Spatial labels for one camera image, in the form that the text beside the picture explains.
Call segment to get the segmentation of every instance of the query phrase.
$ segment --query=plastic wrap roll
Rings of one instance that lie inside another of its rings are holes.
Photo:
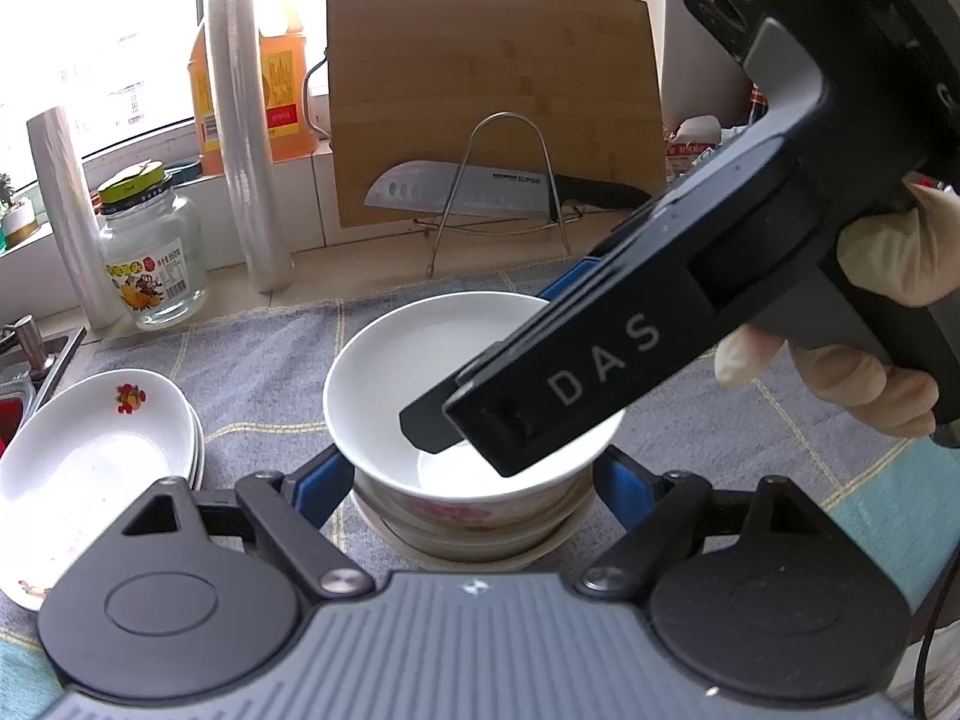
[[[90,327],[109,327],[124,313],[100,255],[100,232],[83,168],[70,138],[64,108],[51,108],[27,122],[37,184],[80,307]]]
[[[294,278],[277,218],[253,0],[203,0],[206,56],[224,176],[247,273],[261,293]]]

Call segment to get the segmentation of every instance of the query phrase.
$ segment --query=checkered cloth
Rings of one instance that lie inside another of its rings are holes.
[[[258,309],[150,336],[103,341],[86,373],[145,367],[176,381],[205,428],[205,488],[256,469],[291,471],[330,441],[323,380],[344,343],[413,300],[458,290],[537,293],[569,263],[445,279],[356,300]],[[721,391],[704,354],[628,410],[616,444],[654,471],[689,469],[718,488],[792,477],[894,579],[914,607],[960,536],[960,464],[929,440],[885,439],[814,399],[788,357],[740,391]],[[381,579],[413,568],[349,503],[323,529]],[[536,568],[569,574],[622,533],[602,505]],[[0,603],[0,717],[32,717],[56,693],[35,622]]]

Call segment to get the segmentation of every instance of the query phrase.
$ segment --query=black robotic base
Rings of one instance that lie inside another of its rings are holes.
[[[41,608],[68,686],[42,716],[903,717],[882,691],[905,600],[789,480],[714,490],[613,447],[593,475],[627,533],[573,584],[397,573],[380,591],[318,532],[352,486],[335,447],[234,490],[162,480]],[[739,538],[705,553],[710,536]]]

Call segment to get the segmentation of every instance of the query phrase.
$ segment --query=latex glove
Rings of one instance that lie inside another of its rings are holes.
[[[905,306],[925,306],[960,288],[960,197],[908,185],[918,208],[856,220],[837,241],[837,260],[851,284]],[[717,381],[743,386],[770,364],[784,339],[744,325],[719,343]],[[845,346],[803,349],[790,344],[803,384],[888,436],[933,432],[939,391],[929,374],[885,367]]]

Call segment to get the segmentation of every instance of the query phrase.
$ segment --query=jar lid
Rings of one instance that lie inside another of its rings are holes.
[[[128,211],[163,194],[170,189],[171,183],[162,162],[148,160],[126,167],[97,189],[100,213],[108,217]]]
[[[203,175],[203,168],[200,166],[199,159],[181,159],[171,162],[164,168],[167,175],[175,187],[185,184],[187,181],[193,181]]]
[[[97,194],[104,206],[109,206],[135,194],[143,194],[155,184],[160,184],[166,177],[162,162],[146,161],[130,165],[104,181],[98,188]]]

